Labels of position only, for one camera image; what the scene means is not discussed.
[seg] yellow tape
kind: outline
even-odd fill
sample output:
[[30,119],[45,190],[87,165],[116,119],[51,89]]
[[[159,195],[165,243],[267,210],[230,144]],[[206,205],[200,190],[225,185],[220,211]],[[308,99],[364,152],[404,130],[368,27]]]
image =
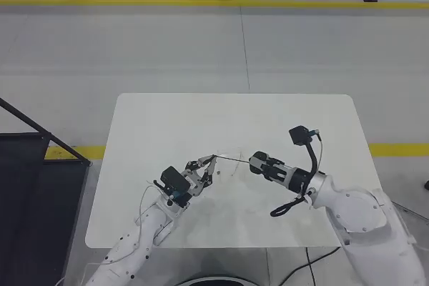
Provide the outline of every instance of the yellow tape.
[[70,6],[244,6],[333,9],[429,9],[419,2],[331,2],[277,0],[0,0],[0,5]]
[[[105,146],[74,146],[81,155],[90,160],[101,160]],[[429,144],[369,144],[372,157],[429,157]],[[76,159],[59,146],[50,146],[45,159]]]
[[[78,153],[90,160],[101,160],[105,154],[105,146],[73,146]],[[59,146],[49,146],[45,159],[76,159],[75,156]]]
[[428,157],[429,144],[369,144],[373,157]]

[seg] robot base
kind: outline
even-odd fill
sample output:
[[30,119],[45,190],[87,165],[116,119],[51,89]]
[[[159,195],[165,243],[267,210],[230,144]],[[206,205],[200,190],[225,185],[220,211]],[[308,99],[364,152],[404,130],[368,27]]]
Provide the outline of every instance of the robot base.
[[190,280],[184,282],[182,284],[178,284],[178,286],[258,286],[252,282],[233,277],[205,277]]

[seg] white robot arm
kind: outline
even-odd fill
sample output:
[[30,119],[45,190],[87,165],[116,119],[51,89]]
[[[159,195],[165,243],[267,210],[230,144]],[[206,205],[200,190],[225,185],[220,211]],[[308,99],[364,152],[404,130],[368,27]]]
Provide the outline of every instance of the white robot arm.
[[[119,238],[86,286],[125,286],[134,279],[149,259],[153,245],[160,245],[176,227],[189,200],[212,184],[216,159],[211,155],[188,162],[181,174],[174,167],[164,170],[160,178],[164,186],[154,180],[162,190],[160,197],[135,220],[137,226]],[[199,176],[197,170],[207,164],[204,174]]]
[[312,171],[288,167],[284,162],[256,152],[250,158],[250,170],[265,179],[298,193],[295,201],[272,211],[283,215],[293,205],[307,201],[326,212],[343,249],[365,285],[425,286],[423,266],[408,233],[388,196],[380,189],[337,189],[331,176],[317,171],[311,148],[311,136],[318,131],[304,127],[290,130],[296,145],[305,145],[312,158]]

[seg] white table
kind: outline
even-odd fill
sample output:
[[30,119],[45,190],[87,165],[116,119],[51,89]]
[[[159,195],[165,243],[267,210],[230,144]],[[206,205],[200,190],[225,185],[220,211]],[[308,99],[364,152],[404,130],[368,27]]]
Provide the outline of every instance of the white table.
[[[321,131],[321,170],[338,187],[380,187],[352,99],[334,94],[122,94],[114,111],[94,198],[86,244],[110,248],[134,226],[147,181],[172,165],[209,154],[247,159],[260,150],[287,165],[310,169],[304,147],[288,130]],[[320,148],[313,142],[315,152]],[[191,199],[168,248],[337,246],[323,209],[307,204],[273,218],[270,211],[295,196],[249,172],[247,164],[218,159],[219,175]],[[158,192],[151,189],[144,206]]]

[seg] metal frame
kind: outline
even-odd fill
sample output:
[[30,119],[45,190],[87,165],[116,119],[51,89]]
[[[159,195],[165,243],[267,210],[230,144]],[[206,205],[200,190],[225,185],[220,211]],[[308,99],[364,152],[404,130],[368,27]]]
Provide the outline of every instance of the metal frame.
[[90,166],[91,162],[86,157],[84,157],[83,155],[75,151],[69,145],[65,144],[59,138],[55,137],[51,132],[49,132],[48,130],[46,130],[39,124],[37,124],[35,121],[28,118],[24,113],[20,112],[18,109],[10,105],[8,102],[4,101],[1,97],[0,97],[0,107],[5,109],[7,112],[13,114],[15,117],[19,118],[21,121],[23,121],[33,129],[35,129],[36,131],[43,134],[43,136],[47,137],[50,141],[53,141],[54,143],[58,144],[60,147],[64,148],[68,153],[72,154],[73,156],[81,160],[82,163],[85,164],[86,166]]

